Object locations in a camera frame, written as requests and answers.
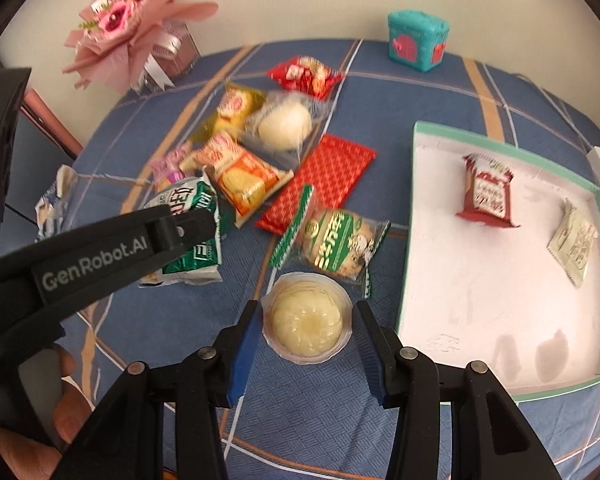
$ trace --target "teal toy box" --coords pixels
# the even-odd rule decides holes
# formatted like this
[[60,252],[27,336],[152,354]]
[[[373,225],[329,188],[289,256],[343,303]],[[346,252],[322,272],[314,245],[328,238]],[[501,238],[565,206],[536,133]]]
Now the teal toy box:
[[388,16],[389,57],[428,72],[442,62],[449,24],[420,10],[394,10]]

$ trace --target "bed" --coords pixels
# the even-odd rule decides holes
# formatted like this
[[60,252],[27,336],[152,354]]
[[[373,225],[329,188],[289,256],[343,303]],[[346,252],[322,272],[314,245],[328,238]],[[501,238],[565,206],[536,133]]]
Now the bed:
[[[395,327],[402,298],[417,121],[523,148],[594,182],[582,140],[537,88],[514,75],[453,54],[423,74],[390,61],[387,44],[378,41],[287,41],[203,57],[176,88],[122,98],[74,164],[82,177],[63,229],[140,207],[149,197],[147,186],[106,176],[148,178],[150,158],[177,146],[214,110],[224,81],[277,88],[265,70],[297,54],[346,72],[319,133],[378,150],[346,207],[394,225],[372,271],[370,305],[384,326]],[[555,100],[588,141],[600,146],[593,122]],[[275,279],[267,264],[277,237],[254,227],[258,216],[223,243],[222,283],[131,285],[65,322],[62,344],[78,360],[74,380],[89,399],[97,403],[130,362],[171,364],[211,344],[221,328],[236,321],[247,300],[266,293]],[[349,292],[352,300],[360,298],[355,288]],[[520,409],[563,478],[583,479],[600,464],[600,382],[522,402]],[[441,410],[438,478],[446,479],[450,410]],[[234,410],[219,413],[226,463],[236,480],[384,478],[396,420],[397,410],[382,410],[370,396],[355,345],[324,364],[299,367],[279,358],[264,339],[245,396]],[[165,466],[175,468],[171,410],[166,410],[165,427]]]

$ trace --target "red snack bag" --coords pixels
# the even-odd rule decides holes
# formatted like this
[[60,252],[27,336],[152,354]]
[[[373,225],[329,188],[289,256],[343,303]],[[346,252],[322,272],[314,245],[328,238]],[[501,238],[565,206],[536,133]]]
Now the red snack bag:
[[464,209],[456,215],[494,227],[520,227],[511,223],[511,170],[480,153],[462,159],[466,166]]
[[285,90],[295,90],[325,99],[343,75],[315,57],[296,56],[273,67],[267,75]]
[[283,235],[296,216],[305,184],[312,184],[329,208],[340,208],[378,152],[350,140],[325,134],[291,182],[256,222]]

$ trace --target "white tray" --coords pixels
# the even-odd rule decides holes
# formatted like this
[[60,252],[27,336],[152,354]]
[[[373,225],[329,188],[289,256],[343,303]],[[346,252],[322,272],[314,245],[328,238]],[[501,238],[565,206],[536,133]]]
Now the white tray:
[[[463,155],[483,153],[514,174],[517,229],[458,218]],[[533,153],[417,123],[410,241],[397,333],[435,362],[485,361],[516,400],[600,382],[600,190]],[[596,225],[580,289],[547,250],[568,198]]]

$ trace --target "white wall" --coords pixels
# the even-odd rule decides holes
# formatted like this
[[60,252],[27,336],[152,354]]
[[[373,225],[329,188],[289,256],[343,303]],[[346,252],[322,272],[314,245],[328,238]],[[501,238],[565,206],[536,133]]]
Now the white wall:
[[[90,0],[29,0],[0,38],[9,66],[33,66],[32,85],[79,140],[116,100],[101,87],[75,91],[62,46]],[[583,0],[216,0],[211,19],[190,26],[203,54],[245,43],[313,37],[385,39],[386,15],[417,8],[449,20],[448,49],[522,72],[600,127],[600,22]]]

